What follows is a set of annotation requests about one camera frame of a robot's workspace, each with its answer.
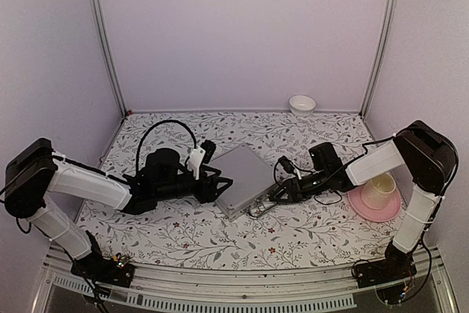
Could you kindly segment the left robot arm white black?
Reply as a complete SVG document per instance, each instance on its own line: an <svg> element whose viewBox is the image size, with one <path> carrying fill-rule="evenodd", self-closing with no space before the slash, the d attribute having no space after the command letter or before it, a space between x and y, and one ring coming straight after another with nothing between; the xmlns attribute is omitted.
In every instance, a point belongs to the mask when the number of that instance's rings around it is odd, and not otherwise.
<svg viewBox="0 0 469 313"><path fill-rule="evenodd" d="M51 241L59 244L93 279L109 272L92 236L77 227L50 198L67 194L107 205L119 212L141 215L158 203L181 196L195 196L201 204L214 202L233 183L221 170L209 166L216 145L193 143L185 162L171 148L159 148L136 163L134 175L115 177L67 158L51 141L40 138L29 145L5 170L1 190L5 210L16 220L25 219Z"/></svg>

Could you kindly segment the aluminium poker case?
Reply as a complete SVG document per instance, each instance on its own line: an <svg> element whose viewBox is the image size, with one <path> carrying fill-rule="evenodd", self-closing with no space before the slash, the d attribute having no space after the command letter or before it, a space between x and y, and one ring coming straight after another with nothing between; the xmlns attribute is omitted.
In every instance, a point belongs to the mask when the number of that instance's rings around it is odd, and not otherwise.
<svg viewBox="0 0 469 313"><path fill-rule="evenodd" d="M221 176L233 181L216 200L221 212L233 221L256 200L275 188L273 167L263 161L247 144L240 144L210 162L220 169Z"/></svg>

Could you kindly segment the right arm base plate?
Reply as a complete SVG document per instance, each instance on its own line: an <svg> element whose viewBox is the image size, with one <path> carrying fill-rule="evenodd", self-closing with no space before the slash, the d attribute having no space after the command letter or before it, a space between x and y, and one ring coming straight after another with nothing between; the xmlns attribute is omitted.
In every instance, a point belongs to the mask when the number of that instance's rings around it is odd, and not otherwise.
<svg viewBox="0 0 469 313"><path fill-rule="evenodd" d="M413 252L401 252L389 243L385 250L385 258L377 261L360 259L351 267L352 277L359 288L385 284L407 279L417 273L413 263Z"/></svg>

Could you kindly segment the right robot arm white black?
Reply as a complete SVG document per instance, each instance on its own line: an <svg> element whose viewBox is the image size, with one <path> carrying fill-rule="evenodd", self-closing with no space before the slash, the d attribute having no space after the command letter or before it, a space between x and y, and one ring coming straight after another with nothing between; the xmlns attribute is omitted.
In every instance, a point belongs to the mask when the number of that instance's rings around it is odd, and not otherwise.
<svg viewBox="0 0 469 313"><path fill-rule="evenodd" d="M268 199L277 204L294 204L323 192L345 193L374 177L406 167L412 177L413 192L400 228L388 245L397 252L379 265L382 278L393 281L407 269L403 254L413 251L424 231L431 226L459 168L459 156L448 138L421 120L375 144L376 149L346 163L330 142L318 144L309 149L314 171L305 177L288 158L279 158L277 164L290 177L279 183Z"/></svg>

